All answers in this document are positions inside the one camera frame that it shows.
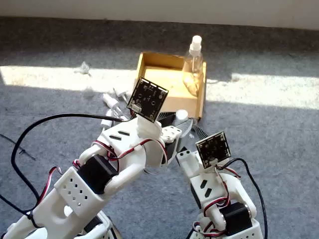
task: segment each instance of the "clear plastic bottle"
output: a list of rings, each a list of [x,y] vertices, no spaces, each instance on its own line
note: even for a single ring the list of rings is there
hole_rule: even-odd
[[[183,82],[188,91],[198,95],[203,75],[203,55],[201,54],[201,37],[194,36],[184,57]]]

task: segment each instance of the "wooden tray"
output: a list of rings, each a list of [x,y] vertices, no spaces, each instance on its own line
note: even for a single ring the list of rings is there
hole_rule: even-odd
[[[206,85],[206,62],[203,63],[203,81],[198,96],[192,96],[182,81],[184,60],[181,56],[152,52],[142,52],[137,68],[137,79],[142,76],[155,84],[169,90],[161,109],[162,112],[187,110],[188,116],[200,119],[203,115],[203,104]]]

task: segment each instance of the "black cable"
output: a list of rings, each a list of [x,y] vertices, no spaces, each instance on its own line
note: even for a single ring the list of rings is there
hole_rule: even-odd
[[[53,120],[53,119],[58,119],[58,118],[68,118],[68,117],[82,117],[82,118],[94,118],[94,119],[101,119],[101,120],[112,120],[112,121],[116,121],[116,122],[125,122],[126,120],[122,120],[119,118],[115,118],[115,117],[109,117],[109,116],[102,116],[102,115],[92,115],[92,114],[82,114],[82,113],[66,113],[66,114],[58,114],[58,115],[53,115],[53,116],[49,116],[43,119],[40,119],[36,122],[34,122],[33,124],[31,124],[28,128],[26,128],[26,130],[20,135],[19,139],[17,140],[17,142],[15,143],[15,146],[13,148],[12,154],[11,154],[11,164],[13,166],[13,169],[16,171],[16,173],[18,174],[18,176],[26,183],[26,185],[31,189],[31,191],[33,192],[34,196],[36,197],[36,200],[39,200],[39,194],[37,192],[37,190],[35,189],[35,187],[31,184],[31,182],[24,176],[24,174],[20,171],[20,169],[18,168],[16,162],[15,162],[15,157],[16,157],[16,153],[20,147],[20,144],[22,143],[23,139],[25,138],[25,136],[36,126],[38,126],[39,124],[42,124],[44,122],[47,122],[49,120]],[[20,208],[18,208],[16,205],[14,205],[12,202],[10,202],[9,200],[7,200],[5,197],[3,197],[0,194],[0,199],[2,199],[4,202],[6,202],[7,204],[9,204],[11,207],[13,207],[14,209],[16,209],[18,212],[22,213],[25,215],[26,212],[32,211],[36,205],[29,210],[21,210]]]
[[[224,164],[223,166],[218,167],[218,169],[222,170],[222,169],[228,167],[230,164],[232,164],[233,162],[236,162],[236,161],[241,161],[242,163],[244,163],[246,171],[247,171],[247,174],[248,174],[250,180],[252,181],[252,183],[254,184],[257,192],[258,192],[258,195],[259,195],[259,198],[260,198],[260,202],[261,202],[261,207],[263,209],[263,215],[264,215],[264,226],[265,226],[265,237],[264,237],[264,239],[267,239],[268,238],[268,223],[267,223],[266,206],[265,206],[265,203],[264,203],[264,198],[263,198],[263,196],[261,194],[261,191],[260,191],[256,181],[254,180],[253,176],[251,175],[251,173],[249,171],[247,162],[244,159],[242,159],[242,158],[234,158],[234,159],[230,160],[228,163]]]
[[[0,199],[2,199],[5,203],[7,203],[9,206],[13,207],[14,209],[16,209],[18,212],[22,213],[23,215],[26,215],[26,212],[21,210],[20,208],[18,208],[15,204],[13,204],[12,202],[10,202],[8,199],[6,199],[4,196],[2,196],[0,194]]]
[[[11,143],[13,143],[13,144],[16,144],[16,142],[15,142],[13,139],[9,138],[8,136],[5,136],[5,135],[2,134],[2,133],[0,133],[0,137],[2,137],[2,138],[4,138],[4,139],[8,140],[9,142],[11,142]],[[19,146],[19,149],[21,149],[21,152],[20,152],[19,154],[23,154],[23,153],[24,153],[24,154],[27,155],[29,158],[31,158],[33,161],[36,161],[35,157],[33,157],[31,154],[29,154],[24,148],[22,148],[21,146]]]

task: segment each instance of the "white bottle cap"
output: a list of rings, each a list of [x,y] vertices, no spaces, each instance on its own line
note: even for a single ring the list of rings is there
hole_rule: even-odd
[[[119,103],[116,99],[111,97],[109,94],[103,94],[103,101],[108,105],[109,108],[113,109]]]
[[[188,120],[188,112],[186,110],[178,110],[176,111],[176,116],[174,120],[174,125],[179,125]]]
[[[106,111],[105,115],[111,117],[112,116],[112,110],[108,109],[108,111]],[[108,128],[112,127],[112,123],[113,123],[113,121],[111,121],[111,120],[103,119],[101,121],[101,127],[105,128],[105,129],[108,129]]]
[[[201,37],[193,36],[193,40],[189,46],[189,53],[192,56],[197,56],[200,54],[200,51],[201,51]]]

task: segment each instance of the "perforated white panel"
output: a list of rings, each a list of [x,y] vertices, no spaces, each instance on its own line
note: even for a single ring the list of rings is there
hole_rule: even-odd
[[[72,167],[63,174],[54,187],[79,217],[84,218],[87,212],[103,204],[103,199],[91,190]]]

